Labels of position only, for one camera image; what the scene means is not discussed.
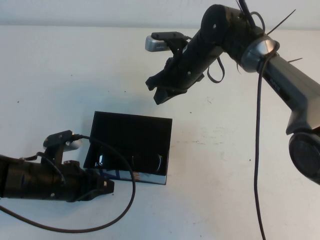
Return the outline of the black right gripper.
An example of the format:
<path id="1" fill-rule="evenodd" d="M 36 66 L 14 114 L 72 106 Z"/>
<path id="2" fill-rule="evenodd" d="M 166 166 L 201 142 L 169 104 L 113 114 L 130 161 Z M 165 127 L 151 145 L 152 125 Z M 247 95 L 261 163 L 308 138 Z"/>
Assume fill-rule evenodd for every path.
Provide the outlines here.
<path id="1" fill-rule="evenodd" d="M 196 82 L 202 79 L 203 72 L 222 54 L 222 48 L 213 42 L 205 41 L 196 34 L 184 50 L 180 50 L 164 69 L 150 76 L 145 84 L 149 91 L 156 88 L 154 101 L 163 104 L 178 95 L 185 94 Z"/>

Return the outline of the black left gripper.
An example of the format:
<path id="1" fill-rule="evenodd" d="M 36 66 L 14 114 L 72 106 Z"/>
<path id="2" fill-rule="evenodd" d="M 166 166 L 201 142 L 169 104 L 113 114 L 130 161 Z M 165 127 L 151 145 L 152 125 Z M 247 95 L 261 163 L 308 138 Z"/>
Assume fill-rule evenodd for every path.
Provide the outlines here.
<path id="1" fill-rule="evenodd" d="M 6 197 L 66 202 L 91 201 L 112 194 L 115 183 L 92 171 L 85 171 L 78 161 L 59 164 L 11 163 L 6 168 Z"/>

